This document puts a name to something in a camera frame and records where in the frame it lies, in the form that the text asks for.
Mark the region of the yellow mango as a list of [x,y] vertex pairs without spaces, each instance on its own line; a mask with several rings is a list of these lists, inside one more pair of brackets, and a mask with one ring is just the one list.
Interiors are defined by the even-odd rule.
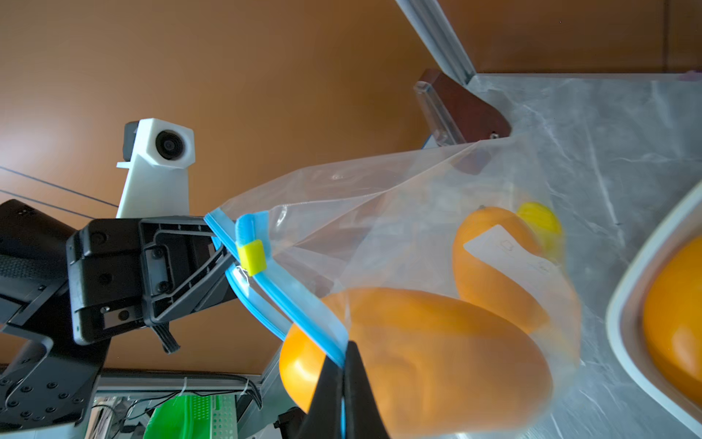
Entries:
[[565,235],[557,215],[540,203],[528,202],[519,207],[517,216],[535,234],[546,258],[553,263],[562,263],[565,252]]

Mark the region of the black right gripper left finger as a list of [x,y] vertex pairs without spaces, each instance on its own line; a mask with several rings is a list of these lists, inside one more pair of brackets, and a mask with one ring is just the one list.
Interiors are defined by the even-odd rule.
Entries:
[[344,370],[326,357],[297,439],[342,439]]

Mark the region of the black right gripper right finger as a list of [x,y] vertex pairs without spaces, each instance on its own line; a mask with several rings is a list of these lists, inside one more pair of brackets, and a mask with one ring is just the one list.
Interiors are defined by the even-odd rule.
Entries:
[[343,437],[389,439],[358,345],[349,341],[343,372]]

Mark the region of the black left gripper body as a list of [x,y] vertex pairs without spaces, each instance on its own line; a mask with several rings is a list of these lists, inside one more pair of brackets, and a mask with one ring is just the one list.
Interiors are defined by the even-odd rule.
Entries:
[[82,346],[148,327],[168,354],[170,324],[237,299],[237,256],[202,217],[96,219],[67,242],[73,338]]

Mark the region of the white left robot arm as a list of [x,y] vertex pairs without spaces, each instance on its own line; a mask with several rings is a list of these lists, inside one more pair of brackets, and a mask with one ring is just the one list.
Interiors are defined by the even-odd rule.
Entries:
[[1,376],[1,430],[79,424],[111,340],[147,327],[167,353],[171,322],[235,298],[239,263],[201,217],[70,226],[11,199],[1,207],[1,330],[25,346]]

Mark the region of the clear zip-top bag blue zipper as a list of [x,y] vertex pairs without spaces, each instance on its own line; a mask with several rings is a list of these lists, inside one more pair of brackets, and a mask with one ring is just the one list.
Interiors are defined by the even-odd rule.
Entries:
[[[215,243],[238,257],[227,279],[248,311],[282,342],[279,375],[308,412],[325,358],[341,363],[352,341],[324,303],[351,288],[419,290],[461,299],[453,242],[474,211],[551,209],[544,168],[524,137],[439,146],[311,166],[210,212]],[[512,437],[568,387],[580,364],[531,335],[553,379],[548,405],[517,430],[446,435]],[[433,438],[446,435],[410,438]]]

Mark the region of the large orange mango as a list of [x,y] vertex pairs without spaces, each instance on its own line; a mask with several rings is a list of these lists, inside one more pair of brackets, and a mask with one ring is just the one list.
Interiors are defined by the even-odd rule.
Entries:
[[395,438],[517,430],[550,402],[550,368],[531,336],[548,315],[526,292],[358,287],[324,303],[358,345]]

